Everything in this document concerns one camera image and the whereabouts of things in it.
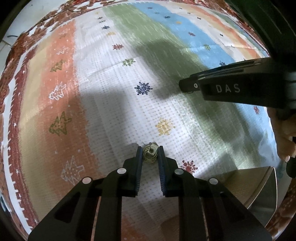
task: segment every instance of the green snowflake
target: green snowflake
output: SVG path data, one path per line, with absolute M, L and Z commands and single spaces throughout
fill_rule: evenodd
M 211 50 L 211 47 L 208 44 L 203 45 L 206 50 Z
M 133 58 L 130 58 L 130 59 L 125 59 L 122 63 L 123 63 L 122 66 L 131 66 L 133 63 L 135 63 L 135 61 Z

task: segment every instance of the blue snowflake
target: blue snowflake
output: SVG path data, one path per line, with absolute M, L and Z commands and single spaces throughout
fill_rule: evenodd
M 139 82 L 139 85 L 137 85 L 137 87 L 135 87 L 135 89 L 137 90 L 137 95 L 139 95 L 139 94 L 142 94 L 142 95 L 144 95 L 144 94 L 146 94 L 146 95 L 148 95 L 148 92 L 150 91 L 150 90 L 153 90 L 151 87 L 150 87 L 150 85 L 149 85 L 149 83 L 141 83 L 141 82 Z
M 225 66 L 226 64 L 224 62 L 220 61 L 219 65 L 220 66 Z

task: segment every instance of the floor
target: floor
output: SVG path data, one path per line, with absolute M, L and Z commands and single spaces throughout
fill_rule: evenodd
M 22 32 L 27 31 L 35 25 L 47 13 L 57 9 L 65 2 L 67 2 L 67 0 L 31 0 L 31 2 L 22 9 L 0 42 L 0 74 L 2 74 L 4 70 L 10 48 L 17 39 L 14 36 L 8 36 L 19 36 Z

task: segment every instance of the blue stripe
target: blue stripe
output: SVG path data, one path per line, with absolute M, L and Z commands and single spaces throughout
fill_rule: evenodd
M 264 57 L 269 57 L 268 53 L 252 38 L 250 35 L 242 29 L 235 21 L 233 21 L 230 17 L 219 13 L 219 12 L 214 12 L 210 9 L 210 11 L 213 14 L 218 15 L 220 18 L 222 18 L 225 22 L 229 23 L 235 30 L 237 30 L 240 34 L 244 35 L 262 54 Z
M 220 61 L 225 64 L 235 62 L 218 44 L 187 18 L 171 13 L 167 8 L 156 3 L 130 4 L 138 8 L 150 19 L 167 27 L 171 33 L 188 46 L 188 50 L 197 54 L 202 63 L 208 68 L 212 69 L 218 67 Z M 207 50 L 204 45 L 209 45 L 211 49 Z
M 248 131 L 255 146 L 258 147 L 260 165 L 262 167 L 276 167 L 278 179 L 282 178 L 282 161 L 276 152 L 274 133 L 269 127 L 269 117 L 262 106 L 258 106 L 260 112 L 256 115 L 254 106 L 248 104 L 236 104 L 238 111 L 248 123 Z

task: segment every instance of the human hand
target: human hand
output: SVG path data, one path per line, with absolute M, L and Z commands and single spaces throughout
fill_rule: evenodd
M 290 160 L 291 156 L 295 158 L 296 144 L 292 138 L 296 136 L 296 114 L 287 120 L 279 120 L 276 116 L 276 109 L 268 107 L 267 113 L 274 131 L 279 158 L 286 162 Z

